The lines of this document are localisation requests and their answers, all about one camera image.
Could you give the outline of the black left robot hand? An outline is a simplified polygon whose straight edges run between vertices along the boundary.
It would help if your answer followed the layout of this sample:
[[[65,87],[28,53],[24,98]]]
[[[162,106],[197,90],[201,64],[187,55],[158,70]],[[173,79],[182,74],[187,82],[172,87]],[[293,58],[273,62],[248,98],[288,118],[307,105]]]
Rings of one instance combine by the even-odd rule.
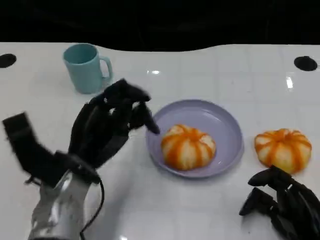
[[[151,97],[124,78],[85,103],[76,117],[68,153],[97,169],[128,141],[132,130],[145,126],[158,135],[160,129],[147,102]]]

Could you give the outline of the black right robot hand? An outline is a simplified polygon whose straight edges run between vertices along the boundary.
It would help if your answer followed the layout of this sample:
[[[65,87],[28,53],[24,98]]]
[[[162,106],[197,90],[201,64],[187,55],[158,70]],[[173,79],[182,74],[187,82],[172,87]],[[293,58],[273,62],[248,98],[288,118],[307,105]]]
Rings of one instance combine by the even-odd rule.
[[[272,165],[252,176],[253,190],[240,216],[259,212],[270,217],[274,229],[286,240],[320,238],[320,200],[289,173]]]

